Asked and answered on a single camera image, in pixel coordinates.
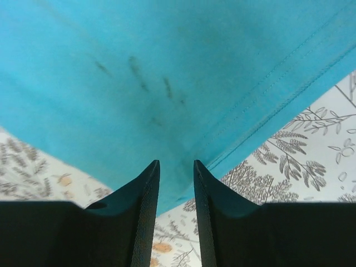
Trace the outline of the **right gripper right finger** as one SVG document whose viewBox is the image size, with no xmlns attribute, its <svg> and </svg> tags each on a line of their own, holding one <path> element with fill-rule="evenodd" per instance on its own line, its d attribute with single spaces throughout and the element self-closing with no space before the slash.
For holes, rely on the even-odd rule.
<svg viewBox="0 0 356 267">
<path fill-rule="evenodd" d="M 354 266 L 355 204 L 257 205 L 194 162 L 203 266 Z"/>
</svg>

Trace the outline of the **teal t shirt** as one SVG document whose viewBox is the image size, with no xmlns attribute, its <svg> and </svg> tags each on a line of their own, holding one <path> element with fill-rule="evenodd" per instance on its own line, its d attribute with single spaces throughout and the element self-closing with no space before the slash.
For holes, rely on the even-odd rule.
<svg viewBox="0 0 356 267">
<path fill-rule="evenodd" d="M 355 69 L 354 1 L 2 1 L 1 125 L 118 188 L 223 175 Z"/>
</svg>

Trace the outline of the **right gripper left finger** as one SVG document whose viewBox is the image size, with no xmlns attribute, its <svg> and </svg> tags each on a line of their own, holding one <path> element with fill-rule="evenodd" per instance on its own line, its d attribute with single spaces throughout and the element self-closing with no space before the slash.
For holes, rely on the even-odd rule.
<svg viewBox="0 0 356 267">
<path fill-rule="evenodd" d="M 149 266 L 160 163 L 103 199 L 1 202 L 2 266 Z"/>
</svg>

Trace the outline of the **floral patterned table mat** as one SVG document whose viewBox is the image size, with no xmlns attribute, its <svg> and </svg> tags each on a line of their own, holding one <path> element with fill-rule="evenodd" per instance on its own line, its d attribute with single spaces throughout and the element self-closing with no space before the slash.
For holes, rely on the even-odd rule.
<svg viewBox="0 0 356 267">
<path fill-rule="evenodd" d="M 256 203 L 355 201 L 355 73 L 273 134 L 219 179 Z M 1 131 L 1 200 L 71 200 L 112 189 Z M 156 219 L 151 266 L 200 266 L 194 199 Z"/>
</svg>

